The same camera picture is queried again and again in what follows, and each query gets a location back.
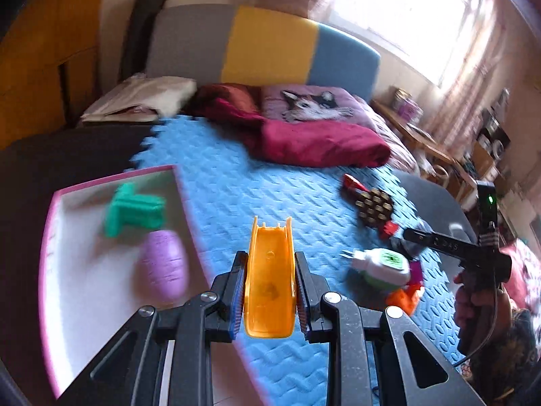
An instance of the red blanket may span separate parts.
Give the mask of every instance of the red blanket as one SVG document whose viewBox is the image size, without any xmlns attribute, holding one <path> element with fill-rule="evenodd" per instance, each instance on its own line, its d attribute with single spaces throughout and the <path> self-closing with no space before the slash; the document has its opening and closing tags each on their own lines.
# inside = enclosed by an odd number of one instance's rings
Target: red blanket
<svg viewBox="0 0 541 406">
<path fill-rule="evenodd" d="M 374 131 L 355 124 L 334 120 L 291 124 L 238 110 L 222 99 L 198 113 L 235 125 L 253 157 L 274 163 L 375 168 L 387 163 L 391 155 L 389 146 Z"/>
</svg>

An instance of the purple egg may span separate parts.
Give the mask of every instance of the purple egg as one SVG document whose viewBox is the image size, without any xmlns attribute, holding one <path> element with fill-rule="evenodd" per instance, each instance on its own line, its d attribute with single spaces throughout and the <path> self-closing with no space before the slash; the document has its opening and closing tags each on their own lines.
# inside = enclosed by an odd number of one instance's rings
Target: purple egg
<svg viewBox="0 0 541 406">
<path fill-rule="evenodd" d="M 175 302 L 188 287 L 188 260 L 177 234 L 157 230 L 147 235 L 142 264 L 150 286 L 163 302 Z"/>
</svg>

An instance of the green toy block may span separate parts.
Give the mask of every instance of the green toy block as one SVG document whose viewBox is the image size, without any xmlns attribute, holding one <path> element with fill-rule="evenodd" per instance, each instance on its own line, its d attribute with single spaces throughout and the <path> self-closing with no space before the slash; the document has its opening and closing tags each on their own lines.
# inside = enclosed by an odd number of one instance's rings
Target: green toy block
<svg viewBox="0 0 541 406">
<path fill-rule="evenodd" d="M 118 236 L 124 225 L 158 230 L 163 226 L 165 205 L 165 199 L 156 195 L 136 194 L 133 183 L 122 184 L 109 204 L 105 235 Z"/>
</svg>

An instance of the foam puzzle mat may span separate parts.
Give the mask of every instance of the foam puzzle mat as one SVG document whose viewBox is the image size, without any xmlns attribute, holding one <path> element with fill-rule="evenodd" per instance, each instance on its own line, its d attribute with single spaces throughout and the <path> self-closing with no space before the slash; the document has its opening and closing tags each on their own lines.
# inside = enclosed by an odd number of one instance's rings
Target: foam puzzle mat
<svg viewBox="0 0 541 406">
<path fill-rule="evenodd" d="M 291 216 L 294 248 L 305 253 L 310 270 L 324 276 L 332 291 L 358 299 L 366 284 L 339 254 L 347 248 L 385 247 L 385 242 L 375 230 L 359 225 L 355 205 L 340 195 L 344 173 L 388 192 L 395 203 L 393 220 L 401 226 L 418 221 L 415 206 L 388 166 L 313 169 L 254 160 L 231 131 L 186 116 L 167 120 L 154 131 L 133 162 L 138 168 L 178 167 L 199 258 L 211 281 L 231 269 L 236 251 L 248 251 L 254 215 L 269 226 Z M 455 362 L 461 354 L 456 350 L 454 298 L 439 262 L 429 249 L 421 255 L 426 290 L 413 320 Z M 325 404 L 328 346 L 305 342 L 298 321 L 287 339 L 253 339 L 241 327 L 237 340 L 269 404 Z"/>
</svg>

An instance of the yellow headboard panel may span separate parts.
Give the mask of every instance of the yellow headboard panel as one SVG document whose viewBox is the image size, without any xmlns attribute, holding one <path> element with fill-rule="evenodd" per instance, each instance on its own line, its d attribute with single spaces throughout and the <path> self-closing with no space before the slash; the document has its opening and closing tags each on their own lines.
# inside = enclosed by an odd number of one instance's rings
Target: yellow headboard panel
<svg viewBox="0 0 541 406">
<path fill-rule="evenodd" d="M 229 34 L 221 82 L 304 84 L 312 66 L 317 35 L 314 21 L 240 6 Z"/>
</svg>

